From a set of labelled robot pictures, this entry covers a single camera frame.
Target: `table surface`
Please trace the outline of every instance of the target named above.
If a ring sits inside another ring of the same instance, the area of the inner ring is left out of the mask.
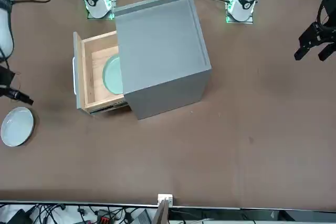
[[[86,20],[81,0],[15,5],[9,64],[36,127],[23,146],[0,144],[1,198],[156,204],[170,193],[175,205],[334,209],[336,59],[293,57],[320,1],[259,0],[244,25],[195,0],[213,67],[204,96],[140,121],[76,109],[72,33],[114,22]],[[16,106],[1,98],[0,119]]]

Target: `metal clamp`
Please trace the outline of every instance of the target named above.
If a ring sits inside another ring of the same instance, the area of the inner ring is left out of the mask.
[[[77,93],[76,93],[76,77],[75,77],[75,58],[73,57],[72,58],[72,76],[73,76],[73,78],[74,78],[74,85],[73,85],[73,92],[74,92],[74,94],[75,95],[77,95]]]
[[[158,194],[157,203],[159,207],[155,213],[152,224],[167,224],[168,209],[173,206],[173,195]]]

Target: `open drawer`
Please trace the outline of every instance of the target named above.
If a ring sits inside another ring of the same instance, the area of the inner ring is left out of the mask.
[[[103,84],[106,61],[118,53],[117,32],[81,39],[73,33],[74,93],[77,108],[93,114],[128,105],[123,94],[113,94]]]

